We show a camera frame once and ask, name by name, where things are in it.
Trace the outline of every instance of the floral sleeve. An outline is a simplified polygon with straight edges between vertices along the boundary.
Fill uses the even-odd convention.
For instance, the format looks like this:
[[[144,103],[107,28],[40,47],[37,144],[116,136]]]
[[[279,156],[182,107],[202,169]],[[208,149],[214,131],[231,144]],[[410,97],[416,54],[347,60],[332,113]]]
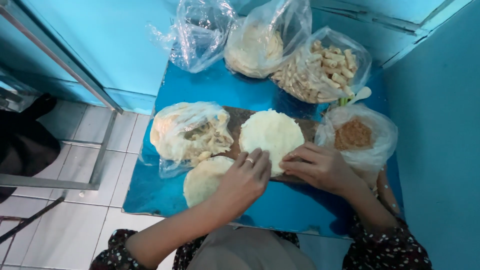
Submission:
[[[135,233],[125,229],[114,231],[108,240],[108,249],[98,254],[90,270],[146,270],[125,248],[125,242]]]
[[[343,269],[431,270],[427,251],[412,236],[407,224],[397,220],[398,228],[368,233],[355,217],[354,243],[343,259]]]

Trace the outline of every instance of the flatbread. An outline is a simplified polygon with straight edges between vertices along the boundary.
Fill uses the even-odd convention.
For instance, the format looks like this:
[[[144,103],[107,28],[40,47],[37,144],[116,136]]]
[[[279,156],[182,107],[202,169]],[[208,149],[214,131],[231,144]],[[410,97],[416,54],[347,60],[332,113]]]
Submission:
[[[280,161],[303,143],[305,138],[295,120],[272,109],[253,114],[241,125],[240,150],[250,153],[260,147],[270,151],[272,177],[283,174]]]
[[[233,162],[231,158],[216,156],[200,162],[188,172],[183,182],[183,196],[189,208],[203,202],[216,191]]]

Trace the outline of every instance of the white tiled floor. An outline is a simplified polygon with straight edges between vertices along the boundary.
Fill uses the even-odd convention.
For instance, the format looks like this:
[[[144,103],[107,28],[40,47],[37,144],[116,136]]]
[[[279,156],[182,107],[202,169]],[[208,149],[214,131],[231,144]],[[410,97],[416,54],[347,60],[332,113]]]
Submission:
[[[101,142],[110,111],[106,108],[59,101],[39,121],[59,139]],[[84,270],[103,249],[115,229],[142,230],[159,217],[121,212],[133,168],[142,145],[149,116],[125,112],[118,116],[105,153],[98,191],[71,190],[66,201],[44,214],[21,232],[12,243],[4,270]],[[57,160],[37,175],[41,178],[88,182],[98,149],[63,145]],[[30,217],[58,198],[61,190],[18,188],[0,204],[1,216]],[[3,221],[0,234],[16,225]],[[349,240],[299,236],[302,250],[318,269],[341,269]],[[0,261],[11,240],[0,245]],[[171,269],[172,253],[158,269]]]

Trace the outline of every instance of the black cloth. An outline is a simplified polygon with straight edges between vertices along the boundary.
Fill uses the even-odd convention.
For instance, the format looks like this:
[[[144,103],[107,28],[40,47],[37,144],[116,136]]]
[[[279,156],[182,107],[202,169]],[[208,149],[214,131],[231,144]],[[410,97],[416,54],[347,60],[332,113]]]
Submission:
[[[22,112],[0,110],[0,173],[34,176],[60,154],[60,143],[36,121],[51,111],[56,99],[46,94]],[[16,187],[0,187],[0,203]]]

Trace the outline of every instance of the wooden cutting board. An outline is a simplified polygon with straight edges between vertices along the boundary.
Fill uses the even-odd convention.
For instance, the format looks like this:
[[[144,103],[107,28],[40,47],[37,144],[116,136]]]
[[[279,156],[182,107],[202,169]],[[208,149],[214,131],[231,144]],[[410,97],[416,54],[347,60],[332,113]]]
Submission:
[[[240,154],[240,145],[239,145],[239,137],[240,137],[240,127],[250,116],[256,111],[254,110],[246,110],[240,109],[235,107],[223,106],[223,108],[230,114],[230,121],[228,122],[228,130],[233,137],[233,145],[230,147],[231,150],[227,153],[220,154],[221,156],[226,156],[233,160],[237,159],[237,156]],[[295,122],[297,122],[300,126],[300,129],[305,137],[305,141],[313,142],[315,138],[315,132],[318,127],[318,122],[313,120],[306,120],[306,119],[297,119],[293,118]],[[276,182],[285,182],[285,183],[295,183],[295,184],[306,184],[305,181],[302,179],[292,176],[292,175],[280,175],[277,177],[273,177],[270,179],[271,181]]]

